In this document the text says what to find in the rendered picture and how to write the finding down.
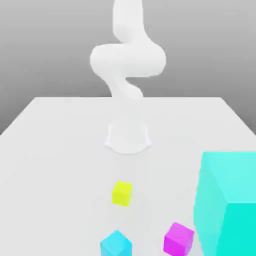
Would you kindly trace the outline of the small yellow cube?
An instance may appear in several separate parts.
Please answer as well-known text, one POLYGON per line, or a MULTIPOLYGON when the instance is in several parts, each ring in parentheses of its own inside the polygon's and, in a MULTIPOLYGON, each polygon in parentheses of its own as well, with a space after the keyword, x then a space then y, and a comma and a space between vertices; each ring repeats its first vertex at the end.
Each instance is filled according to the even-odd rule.
POLYGON ((132 198, 132 184, 117 181, 112 190, 112 203, 128 207, 132 198))

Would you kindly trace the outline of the small light blue cube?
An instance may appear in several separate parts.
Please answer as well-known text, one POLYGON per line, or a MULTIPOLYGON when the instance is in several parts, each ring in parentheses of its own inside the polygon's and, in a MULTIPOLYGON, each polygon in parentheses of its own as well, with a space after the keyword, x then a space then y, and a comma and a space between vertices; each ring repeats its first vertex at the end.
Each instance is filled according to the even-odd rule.
POLYGON ((132 256, 132 243, 116 230, 100 242, 100 256, 132 256))

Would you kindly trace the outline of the small magenta cube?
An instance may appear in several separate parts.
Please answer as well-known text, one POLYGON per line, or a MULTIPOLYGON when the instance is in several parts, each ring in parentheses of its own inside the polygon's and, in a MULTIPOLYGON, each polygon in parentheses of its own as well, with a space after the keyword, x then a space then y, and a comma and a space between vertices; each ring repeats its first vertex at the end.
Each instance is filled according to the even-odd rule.
POLYGON ((164 236, 163 251, 171 256, 188 256, 195 231, 174 222, 164 236))

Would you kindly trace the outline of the large turquoise box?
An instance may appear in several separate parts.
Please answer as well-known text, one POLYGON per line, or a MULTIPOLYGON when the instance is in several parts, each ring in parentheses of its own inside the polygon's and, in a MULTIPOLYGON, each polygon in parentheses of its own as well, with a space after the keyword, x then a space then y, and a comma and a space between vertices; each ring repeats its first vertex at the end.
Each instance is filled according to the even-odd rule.
POLYGON ((193 221, 203 256, 256 256, 256 151, 202 154, 193 221))

